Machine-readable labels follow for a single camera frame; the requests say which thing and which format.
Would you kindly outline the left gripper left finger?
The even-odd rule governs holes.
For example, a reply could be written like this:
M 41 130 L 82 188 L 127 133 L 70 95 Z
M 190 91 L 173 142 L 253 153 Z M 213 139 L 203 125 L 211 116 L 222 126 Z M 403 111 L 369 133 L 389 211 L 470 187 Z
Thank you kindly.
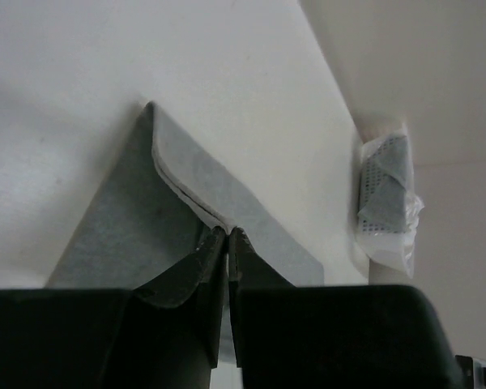
M 213 228 L 168 270 L 137 288 L 127 310 L 129 388 L 207 388 L 217 366 L 226 232 Z

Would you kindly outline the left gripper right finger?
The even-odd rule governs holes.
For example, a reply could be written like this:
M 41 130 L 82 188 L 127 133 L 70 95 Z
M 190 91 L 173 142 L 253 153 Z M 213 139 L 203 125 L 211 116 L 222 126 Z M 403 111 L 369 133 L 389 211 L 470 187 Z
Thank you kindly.
M 228 255 L 232 334 L 244 387 L 304 387 L 308 327 L 290 300 L 297 289 L 257 254 L 241 228 L 230 233 Z

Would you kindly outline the grey tank top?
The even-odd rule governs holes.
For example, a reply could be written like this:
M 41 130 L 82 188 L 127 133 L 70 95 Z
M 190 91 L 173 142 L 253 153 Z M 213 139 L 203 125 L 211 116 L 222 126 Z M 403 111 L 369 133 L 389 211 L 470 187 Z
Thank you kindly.
M 226 232 L 224 244 L 224 303 L 219 355 L 236 351 L 229 297 L 228 241 L 235 228 L 245 231 L 257 254 L 292 284 L 296 270 L 322 275 L 316 262 L 241 184 L 236 184 L 236 219 L 224 220 L 204 209 L 188 206 L 188 198 L 175 193 L 155 160 L 153 139 L 175 134 L 177 127 L 153 104 L 141 112 L 126 146 L 107 181 L 92 200 L 62 259 L 49 279 L 52 288 L 124 288 L 131 292 L 155 279 L 194 251 L 215 227 Z M 297 288 L 290 300 L 308 327 L 304 365 L 324 356 L 316 306 L 320 293 Z M 127 369 L 127 304 L 120 323 L 111 366 Z

